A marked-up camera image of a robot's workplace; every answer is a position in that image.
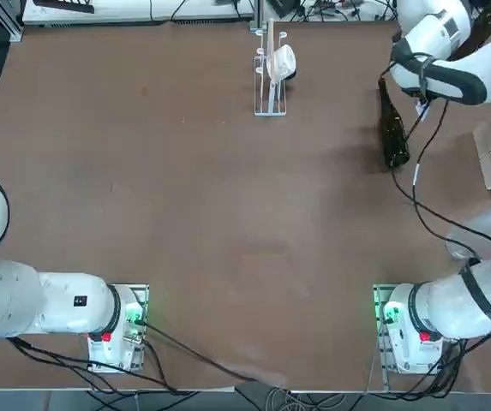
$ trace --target plastic bottle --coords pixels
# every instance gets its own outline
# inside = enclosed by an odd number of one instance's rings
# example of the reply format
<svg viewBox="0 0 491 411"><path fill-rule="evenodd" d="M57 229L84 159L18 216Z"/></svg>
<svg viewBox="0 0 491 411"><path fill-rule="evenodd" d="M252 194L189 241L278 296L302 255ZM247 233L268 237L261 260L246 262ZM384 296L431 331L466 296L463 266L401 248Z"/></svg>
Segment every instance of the plastic bottle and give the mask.
<svg viewBox="0 0 491 411"><path fill-rule="evenodd" d="M464 222L464 225L491 236L491 209L475 218L472 218L470 221ZM484 260L491 259L491 241L481 237L480 235L476 235L470 233L469 231L460 229L459 227L453 226L449 231L447 238L452 238L453 240L460 241L467 246L470 246ZM446 241L445 244L447 251L455 259L468 259L473 257L470 251L466 250L462 246L459 246L458 244L448 241Z"/></svg>

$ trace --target bottle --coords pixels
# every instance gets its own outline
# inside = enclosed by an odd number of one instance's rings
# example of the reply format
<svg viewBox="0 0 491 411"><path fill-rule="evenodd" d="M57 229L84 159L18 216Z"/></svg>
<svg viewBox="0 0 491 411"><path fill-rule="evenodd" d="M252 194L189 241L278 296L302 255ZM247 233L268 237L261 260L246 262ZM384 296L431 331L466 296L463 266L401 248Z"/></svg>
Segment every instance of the bottle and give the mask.
<svg viewBox="0 0 491 411"><path fill-rule="evenodd" d="M409 161L409 148L405 141L403 121L393 106L386 88L386 81L379 78L380 123L379 133L382 139L384 161L391 170Z"/></svg>
<svg viewBox="0 0 491 411"><path fill-rule="evenodd" d="M464 225L491 236L491 209L485 211L477 217L472 218L470 221L465 222ZM483 260L491 259L491 241L481 237L480 235L476 235L464 229L460 229L459 227L453 226L449 231L447 238L452 238L453 240L460 241L467 246L470 246ZM466 250L462 246L459 246L458 244L448 241L446 241L445 244L447 251L455 259L468 259L473 257L470 251Z"/></svg>

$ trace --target red button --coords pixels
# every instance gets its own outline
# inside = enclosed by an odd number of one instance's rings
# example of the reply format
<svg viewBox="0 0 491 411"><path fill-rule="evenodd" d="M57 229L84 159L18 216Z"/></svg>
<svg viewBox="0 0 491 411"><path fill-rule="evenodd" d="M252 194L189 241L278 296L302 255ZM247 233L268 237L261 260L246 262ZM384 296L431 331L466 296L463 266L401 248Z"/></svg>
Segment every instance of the red button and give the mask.
<svg viewBox="0 0 491 411"><path fill-rule="evenodd" d="M425 342L425 341L430 341L430 333L426 331L422 331L420 334L420 341Z"/></svg>

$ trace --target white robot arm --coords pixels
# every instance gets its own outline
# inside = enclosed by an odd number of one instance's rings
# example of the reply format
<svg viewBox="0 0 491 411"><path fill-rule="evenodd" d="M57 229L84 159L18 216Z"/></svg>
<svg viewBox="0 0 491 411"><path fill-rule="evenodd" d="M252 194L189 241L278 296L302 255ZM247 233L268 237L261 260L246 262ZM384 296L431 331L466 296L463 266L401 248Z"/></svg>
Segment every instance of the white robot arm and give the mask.
<svg viewBox="0 0 491 411"><path fill-rule="evenodd" d="M8 227L9 202L0 186L0 242ZM0 338L86 333L90 360L136 371L145 330L135 322L145 319L145 300L146 286L107 284L83 273L36 272L0 259Z"/></svg>
<svg viewBox="0 0 491 411"><path fill-rule="evenodd" d="M491 42L448 61L472 34L471 16L469 0L398 1L404 37L395 39L391 72L405 92L468 105L491 103Z"/></svg>
<svg viewBox="0 0 491 411"><path fill-rule="evenodd" d="M398 18L404 37L394 39L391 73L406 93L491 103L491 43L447 61L467 41L476 45L467 0L400 0ZM440 359L444 339L491 333L491 260L468 262L431 283L400 284L380 315L397 371L425 373Z"/></svg>

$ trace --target black strap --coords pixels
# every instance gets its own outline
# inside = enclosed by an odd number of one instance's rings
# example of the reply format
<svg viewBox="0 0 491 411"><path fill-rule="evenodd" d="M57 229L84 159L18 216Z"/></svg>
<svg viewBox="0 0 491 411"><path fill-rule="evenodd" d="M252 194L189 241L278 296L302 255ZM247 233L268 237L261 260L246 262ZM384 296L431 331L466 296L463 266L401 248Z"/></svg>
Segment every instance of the black strap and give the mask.
<svg viewBox="0 0 491 411"><path fill-rule="evenodd" d="M413 285L413 288L409 292L407 305L409 306L410 322L413 324L413 327L415 327L416 332L432 332L432 330L424 326L424 323L420 320L418 312L416 311L416 293L423 284L425 283Z"/></svg>
<svg viewBox="0 0 491 411"><path fill-rule="evenodd" d="M471 298L474 299L477 306L483 311L483 313L491 320L491 303L485 297L482 289L479 287L477 280L474 278L474 275L471 273L470 264L475 264L478 262L476 259L470 259L462 270L460 270L460 276L464 281L464 285L470 292Z"/></svg>

